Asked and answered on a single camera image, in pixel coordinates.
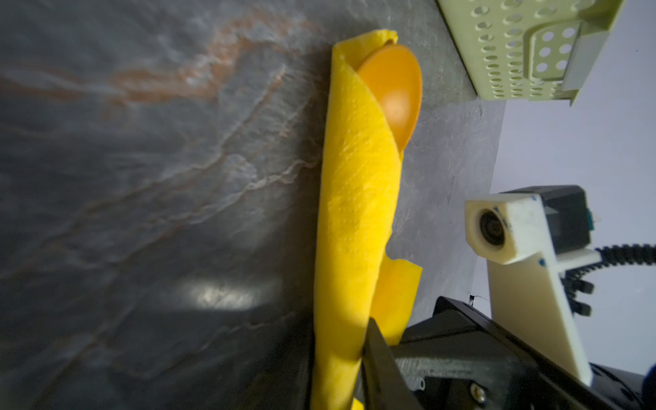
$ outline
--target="camera lens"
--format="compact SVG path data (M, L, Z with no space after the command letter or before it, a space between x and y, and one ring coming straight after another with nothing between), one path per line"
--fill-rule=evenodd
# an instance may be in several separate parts
M494 212L487 211L481 216L480 227L483 237L489 244L499 246L506 241L503 225Z

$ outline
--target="yellow towel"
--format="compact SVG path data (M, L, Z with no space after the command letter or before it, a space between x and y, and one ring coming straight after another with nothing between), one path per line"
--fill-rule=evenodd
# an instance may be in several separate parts
M333 47L314 283L316 352L312 410L347 410L372 316L397 344L421 268L384 253L401 180L398 152L379 103L357 67L396 32L377 30Z

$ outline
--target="screw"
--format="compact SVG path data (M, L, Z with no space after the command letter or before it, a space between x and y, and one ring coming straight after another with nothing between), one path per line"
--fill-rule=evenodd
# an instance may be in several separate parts
M472 383L471 386L469 386L469 392L476 403L485 404L487 401L487 393L485 393L485 389L478 384Z

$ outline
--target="perforated plastic basket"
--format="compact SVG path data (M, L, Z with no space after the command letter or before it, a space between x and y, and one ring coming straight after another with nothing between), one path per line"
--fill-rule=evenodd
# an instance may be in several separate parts
M571 100L623 0L438 0L483 100Z

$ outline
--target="stone countertop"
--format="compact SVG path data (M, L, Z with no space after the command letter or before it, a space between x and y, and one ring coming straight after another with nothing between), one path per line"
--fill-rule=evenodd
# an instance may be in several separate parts
M0 27L2 407L304 392L331 46L376 28L424 77L388 253L424 267L413 322L467 297L504 104L433 1L26 0Z

